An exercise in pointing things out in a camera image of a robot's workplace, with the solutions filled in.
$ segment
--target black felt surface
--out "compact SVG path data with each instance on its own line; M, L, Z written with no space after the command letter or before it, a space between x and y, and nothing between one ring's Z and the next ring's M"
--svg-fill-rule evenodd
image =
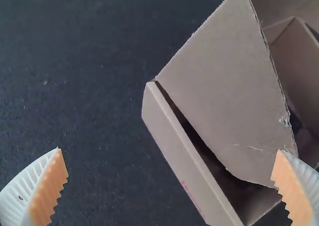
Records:
M221 1L0 0L0 186L60 146L52 225L204 225L140 114L145 83Z

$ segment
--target cardboard box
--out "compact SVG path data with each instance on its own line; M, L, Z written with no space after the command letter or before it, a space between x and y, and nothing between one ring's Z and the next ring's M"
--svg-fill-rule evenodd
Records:
M146 84L142 118L209 225L280 202L278 149L318 164L319 43L294 15L315 33L319 0L225 0Z

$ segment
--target red marking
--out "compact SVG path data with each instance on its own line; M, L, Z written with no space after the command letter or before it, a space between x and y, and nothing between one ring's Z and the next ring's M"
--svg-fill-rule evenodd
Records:
M206 215L202 214L203 211L201 209L201 207L197 204L196 200L194 199L193 195L190 193L188 186L186 185L184 180L180 181L181 184L183 185L185 191L188 193L188 196L190 197L190 199L193 201L195 207L197 208L197 210L199 211L199 213L202 215L203 218L206 218Z

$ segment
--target dark gray fabric surface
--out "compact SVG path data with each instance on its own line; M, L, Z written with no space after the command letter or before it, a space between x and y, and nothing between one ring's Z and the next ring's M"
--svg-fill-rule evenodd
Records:
M0 187L60 146L52 225L204 225L140 114L145 83L221 1L0 0Z

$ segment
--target box flap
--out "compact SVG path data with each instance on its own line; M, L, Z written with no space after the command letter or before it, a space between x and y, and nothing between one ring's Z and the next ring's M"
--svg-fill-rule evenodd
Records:
M277 150L297 155L250 0L225 0L156 80L236 177L273 187Z
M285 94L298 117L318 138L318 41L306 24L295 18L272 43L270 50Z
M252 0L263 27L299 16L319 31L319 0Z
M155 82L146 84L142 118L206 223L243 226Z

